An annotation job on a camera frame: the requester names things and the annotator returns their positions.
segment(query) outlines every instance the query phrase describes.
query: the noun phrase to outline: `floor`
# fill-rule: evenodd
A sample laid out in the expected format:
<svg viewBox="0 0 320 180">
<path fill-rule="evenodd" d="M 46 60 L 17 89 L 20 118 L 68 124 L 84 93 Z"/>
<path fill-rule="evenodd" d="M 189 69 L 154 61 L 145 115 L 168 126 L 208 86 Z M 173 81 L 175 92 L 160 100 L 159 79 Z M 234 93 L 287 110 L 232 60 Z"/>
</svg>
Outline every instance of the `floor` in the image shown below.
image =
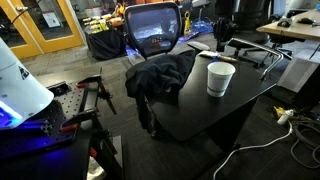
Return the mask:
<svg viewBox="0 0 320 180">
<path fill-rule="evenodd" d="M 197 41 L 214 47 L 215 40 L 211 35 L 200 36 Z M 303 48 L 315 49 L 317 43 L 294 43 L 286 45 L 294 54 Z M 186 44 L 179 44 L 173 53 L 188 49 Z M 231 54 L 227 48 L 225 54 Z M 261 58 L 265 53 L 253 53 L 250 57 Z M 114 96 L 112 101 L 118 115 L 112 115 L 105 102 L 99 103 L 102 113 L 100 120 L 114 136 L 123 139 L 124 174 L 127 180 L 208 180 L 221 165 L 221 150 L 205 134 L 199 134 L 187 142 L 177 142 L 170 134 L 162 134 L 155 140 L 141 128 L 136 111 L 135 101 L 126 96 L 125 72 L 132 65 L 128 57 L 107 61 L 96 61 L 86 46 L 54 52 L 37 57 L 22 59 L 22 63 L 34 75 L 68 71 L 75 68 L 100 66 L 106 87 Z M 284 70 L 288 64 L 283 61 L 272 73 Z M 272 118 L 270 107 L 281 105 L 279 102 L 262 95 L 241 130 L 237 143 L 251 146 L 268 143 L 287 134 L 287 127 L 279 126 Z M 217 179 L 292 179 L 319 180 L 319 169 L 310 170 L 298 164 L 290 155 L 290 148 L 295 137 L 290 136 L 272 146 L 236 153 L 219 172 Z M 303 145 L 297 149 L 298 155 L 306 163 L 310 162 L 310 150 Z"/>
</svg>

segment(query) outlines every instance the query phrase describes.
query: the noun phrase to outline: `paper cup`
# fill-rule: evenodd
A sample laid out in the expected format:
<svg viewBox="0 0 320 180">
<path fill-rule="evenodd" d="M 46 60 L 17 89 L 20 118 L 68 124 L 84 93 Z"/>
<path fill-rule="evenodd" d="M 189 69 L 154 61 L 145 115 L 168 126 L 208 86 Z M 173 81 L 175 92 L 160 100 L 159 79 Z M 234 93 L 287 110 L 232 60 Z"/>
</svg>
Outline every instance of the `paper cup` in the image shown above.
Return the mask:
<svg viewBox="0 0 320 180">
<path fill-rule="evenodd" d="M 211 96 L 221 97 L 224 95 L 230 79 L 236 68 L 225 62 L 214 62 L 208 65 L 207 92 Z"/>
</svg>

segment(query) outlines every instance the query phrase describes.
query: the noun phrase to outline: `light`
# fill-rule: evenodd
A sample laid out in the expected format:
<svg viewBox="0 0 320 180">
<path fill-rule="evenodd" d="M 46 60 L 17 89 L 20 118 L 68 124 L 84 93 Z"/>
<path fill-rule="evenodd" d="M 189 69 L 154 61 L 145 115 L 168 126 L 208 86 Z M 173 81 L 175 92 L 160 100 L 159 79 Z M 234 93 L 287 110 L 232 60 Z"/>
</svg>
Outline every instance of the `light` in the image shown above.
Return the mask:
<svg viewBox="0 0 320 180">
<path fill-rule="evenodd" d="M 9 115 L 14 117 L 15 119 L 22 119 L 22 116 L 19 113 L 15 112 L 13 109 L 11 109 L 9 106 L 7 106 L 2 101 L 0 101 L 0 109 L 2 109 L 4 112 L 8 113 Z"/>
</svg>

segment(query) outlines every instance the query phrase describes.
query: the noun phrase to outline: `white cable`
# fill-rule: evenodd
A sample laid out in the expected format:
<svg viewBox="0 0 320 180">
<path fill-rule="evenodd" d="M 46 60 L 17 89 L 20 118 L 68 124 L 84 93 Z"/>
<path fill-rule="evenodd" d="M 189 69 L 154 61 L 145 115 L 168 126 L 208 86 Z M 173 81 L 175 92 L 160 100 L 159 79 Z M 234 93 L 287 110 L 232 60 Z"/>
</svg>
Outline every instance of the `white cable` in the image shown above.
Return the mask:
<svg viewBox="0 0 320 180">
<path fill-rule="evenodd" d="M 245 149 L 264 148 L 264 147 L 270 146 L 271 144 L 273 144 L 273 143 L 275 143 L 275 142 L 277 142 L 277 141 L 279 141 L 279 140 L 282 140 L 282 139 L 290 136 L 290 134 L 293 132 L 292 124 L 291 124 L 290 121 L 289 121 L 289 125 L 290 125 L 290 129 L 289 129 L 288 134 L 286 134 L 285 136 L 282 136 L 282 137 L 280 137 L 280 138 L 277 138 L 277 139 L 269 142 L 268 144 L 258 145 L 258 146 L 248 146 L 248 147 L 243 147 L 243 148 L 239 148 L 239 149 L 237 149 L 237 150 L 232 151 L 232 152 L 229 154 L 229 156 L 227 157 L 227 159 L 222 163 L 222 165 L 214 172 L 214 174 L 213 174 L 213 180 L 216 179 L 217 173 L 223 168 L 224 165 L 227 164 L 228 160 L 230 159 L 230 157 L 231 157 L 234 153 L 236 153 L 236 152 L 238 152 L 238 151 L 241 151 L 241 150 L 245 150 Z"/>
</svg>

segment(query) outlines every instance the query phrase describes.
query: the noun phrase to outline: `glass door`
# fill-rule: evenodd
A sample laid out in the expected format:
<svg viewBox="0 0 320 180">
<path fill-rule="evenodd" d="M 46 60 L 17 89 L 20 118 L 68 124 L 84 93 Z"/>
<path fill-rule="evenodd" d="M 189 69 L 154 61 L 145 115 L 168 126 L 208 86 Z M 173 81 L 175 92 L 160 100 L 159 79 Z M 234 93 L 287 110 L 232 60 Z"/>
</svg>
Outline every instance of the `glass door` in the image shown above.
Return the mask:
<svg viewBox="0 0 320 180">
<path fill-rule="evenodd" d="M 8 44 L 9 47 L 19 58 L 35 54 L 26 52 L 25 46 L 32 46 L 41 54 L 83 45 L 76 24 L 78 22 L 75 22 L 76 18 L 71 13 L 72 6 L 67 0 L 1 0 L 0 6 L 10 19 L 8 23 L 22 12 L 17 7 L 28 8 L 11 27 L 16 27 L 15 34 L 19 35 L 10 36 L 11 39 L 8 41 L 11 43 Z"/>
</svg>

